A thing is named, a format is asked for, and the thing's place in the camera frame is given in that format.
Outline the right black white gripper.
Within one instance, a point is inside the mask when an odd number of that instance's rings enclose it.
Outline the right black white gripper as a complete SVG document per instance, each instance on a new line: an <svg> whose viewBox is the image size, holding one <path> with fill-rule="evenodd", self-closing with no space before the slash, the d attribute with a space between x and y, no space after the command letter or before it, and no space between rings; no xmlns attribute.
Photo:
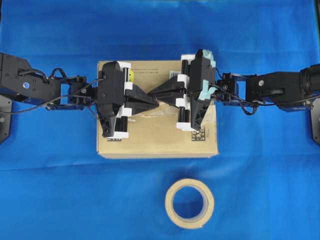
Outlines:
<svg viewBox="0 0 320 240"><path fill-rule="evenodd" d="M181 74L171 77L148 95L179 108L177 129L199 132L217 90L214 87L216 62L210 50L199 49L194 55L182 55L181 63Z"/></svg>

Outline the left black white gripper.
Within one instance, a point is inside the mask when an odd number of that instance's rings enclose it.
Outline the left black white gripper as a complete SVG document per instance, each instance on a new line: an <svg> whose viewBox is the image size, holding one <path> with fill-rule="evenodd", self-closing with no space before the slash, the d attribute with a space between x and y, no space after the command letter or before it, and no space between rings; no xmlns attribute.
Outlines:
<svg viewBox="0 0 320 240"><path fill-rule="evenodd" d="M128 117L159 107L151 96L129 81L130 70L129 62L111 61L98 71L96 111L104 138L127 139Z"/></svg>

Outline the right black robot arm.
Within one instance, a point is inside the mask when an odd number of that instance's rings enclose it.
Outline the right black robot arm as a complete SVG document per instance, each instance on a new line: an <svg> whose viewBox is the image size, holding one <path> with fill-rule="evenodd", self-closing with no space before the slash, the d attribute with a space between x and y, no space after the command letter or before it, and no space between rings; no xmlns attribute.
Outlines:
<svg viewBox="0 0 320 240"><path fill-rule="evenodd" d="M312 109L314 100L320 96L318 64L299 72L223 73L216 79L218 74L213 53L200 49L195 55L182 55L181 73L148 94L179 109L178 129L197 132L214 101L240 107L252 116L260 106L277 106L285 112Z"/></svg>

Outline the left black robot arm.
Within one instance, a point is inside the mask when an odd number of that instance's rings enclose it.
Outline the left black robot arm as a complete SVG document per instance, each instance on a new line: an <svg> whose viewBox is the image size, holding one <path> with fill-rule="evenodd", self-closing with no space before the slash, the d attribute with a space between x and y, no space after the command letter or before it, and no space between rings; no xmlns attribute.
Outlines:
<svg viewBox="0 0 320 240"><path fill-rule="evenodd" d="M105 63L97 79L87 82L85 76L68 77L59 67L46 76L24 58L0 55L2 96L34 109L83 110L95 106L102 136L108 139L128 138L128 118L159 106L132 78L131 64L123 61Z"/></svg>

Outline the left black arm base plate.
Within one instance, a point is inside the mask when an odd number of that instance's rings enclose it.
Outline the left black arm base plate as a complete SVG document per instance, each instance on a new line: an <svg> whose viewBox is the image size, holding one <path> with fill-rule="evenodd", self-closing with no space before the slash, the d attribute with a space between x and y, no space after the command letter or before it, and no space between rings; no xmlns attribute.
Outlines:
<svg viewBox="0 0 320 240"><path fill-rule="evenodd" d="M12 105L13 103L9 98L0 96L0 143L10 136L11 115L3 112L11 112Z"/></svg>

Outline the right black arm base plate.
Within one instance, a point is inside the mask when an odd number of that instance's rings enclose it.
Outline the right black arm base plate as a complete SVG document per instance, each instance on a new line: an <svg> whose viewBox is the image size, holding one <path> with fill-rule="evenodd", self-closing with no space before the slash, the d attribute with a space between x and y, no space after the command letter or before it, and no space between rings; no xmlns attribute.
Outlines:
<svg viewBox="0 0 320 240"><path fill-rule="evenodd" d="M310 111L312 139L320 145L320 99L313 102L313 108Z"/></svg>

